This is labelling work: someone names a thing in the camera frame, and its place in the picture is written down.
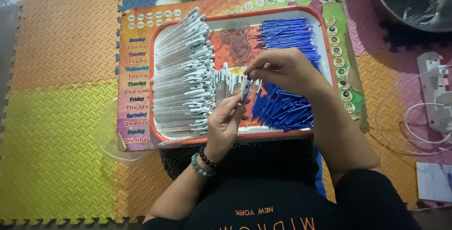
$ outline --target black t-shirt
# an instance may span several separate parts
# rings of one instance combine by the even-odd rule
[[[353,170],[337,183],[334,204],[300,182],[227,180],[181,221],[154,218],[145,230],[420,230],[391,181]]]

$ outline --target person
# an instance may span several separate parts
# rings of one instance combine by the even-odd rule
[[[240,97],[233,96],[209,116],[207,144],[199,150],[203,155],[196,153],[154,203],[144,219],[145,230],[420,229],[337,91],[303,53],[297,48],[263,51],[244,75],[303,95],[311,103],[315,145],[330,171],[337,203],[316,192],[312,177],[286,178],[294,169],[271,157],[258,168],[273,169],[282,178],[243,174],[247,177],[223,176],[210,182],[229,167],[245,173],[251,167],[247,162],[260,157],[244,153],[245,158],[232,158],[232,164],[220,167],[233,151],[238,157],[243,154],[231,150],[239,123],[246,119]],[[209,177],[214,171],[217,174]]]

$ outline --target bracelet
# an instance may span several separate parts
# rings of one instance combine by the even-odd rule
[[[204,147],[199,148],[199,156],[201,159],[213,170],[217,169],[217,164],[210,162],[210,160],[207,159],[206,155],[204,155]]]
[[[193,168],[195,168],[196,172],[198,172],[200,175],[206,176],[206,177],[212,177],[215,175],[215,171],[213,172],[206,172],[205,170],[203,170],[199,164],[196,162],[196,157],[199,155],[198,152],[196,152],[193,156],[192,156],[192,165]]]

